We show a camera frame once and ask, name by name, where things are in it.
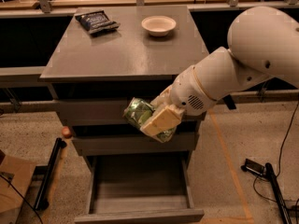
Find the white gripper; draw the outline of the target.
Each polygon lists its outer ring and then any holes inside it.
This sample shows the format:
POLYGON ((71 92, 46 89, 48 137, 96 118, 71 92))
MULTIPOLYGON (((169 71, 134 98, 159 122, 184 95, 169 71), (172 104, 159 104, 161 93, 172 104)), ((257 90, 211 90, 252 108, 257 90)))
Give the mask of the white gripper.
POLYGON ((155 108, 162 106, 141 125, 140 130, 153 137, 177 127, 181 123, 184 110, 188 116, 199 116, 216 104, 216 101, 204 93, 195 66, 192 65, 179 74, 172 86, 163 90, 150 104, 155 108))

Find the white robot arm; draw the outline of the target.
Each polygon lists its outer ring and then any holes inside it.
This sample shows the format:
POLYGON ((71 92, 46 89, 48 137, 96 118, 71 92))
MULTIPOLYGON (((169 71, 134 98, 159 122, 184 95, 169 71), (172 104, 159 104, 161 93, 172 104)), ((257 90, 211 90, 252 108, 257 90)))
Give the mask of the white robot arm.
POLYGON ((199 116, 226 95, 273 77, 299 87, 299 23, 272 7, 253 7, 232 22, 228 47, 220 47, 180 73, 151 104, 141 126, 147 136, 177 127, 182 117, 199 116))

